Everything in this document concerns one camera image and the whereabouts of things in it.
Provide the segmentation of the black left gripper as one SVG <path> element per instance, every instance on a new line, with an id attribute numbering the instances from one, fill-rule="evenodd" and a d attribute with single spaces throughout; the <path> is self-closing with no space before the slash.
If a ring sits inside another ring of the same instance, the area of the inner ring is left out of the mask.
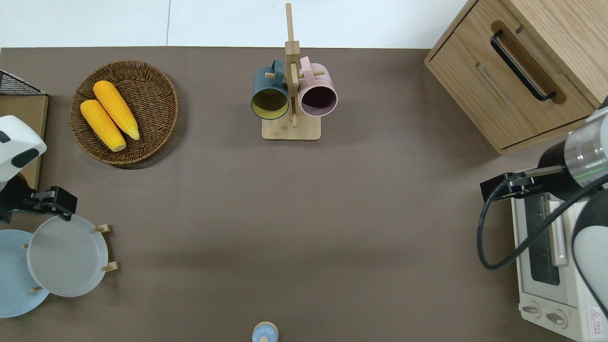
<path id="1" fill-rule="evenodd" d="M 76 213 L 77 197 L 60 186 L 51 186 L 42 192 L 33 192 L 33 212 L 52 214 L 64 221 L 71 221 Z"/>

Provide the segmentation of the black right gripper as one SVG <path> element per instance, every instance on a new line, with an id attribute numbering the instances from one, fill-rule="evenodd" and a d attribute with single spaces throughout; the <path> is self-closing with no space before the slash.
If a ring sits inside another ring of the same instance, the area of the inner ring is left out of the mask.
<path id="1" fill-rule="evenodd" d="M 508 172 L 480 183 L 483 201 L 524 199 L 545 194 L 545 188 L 525 172 Z"/>

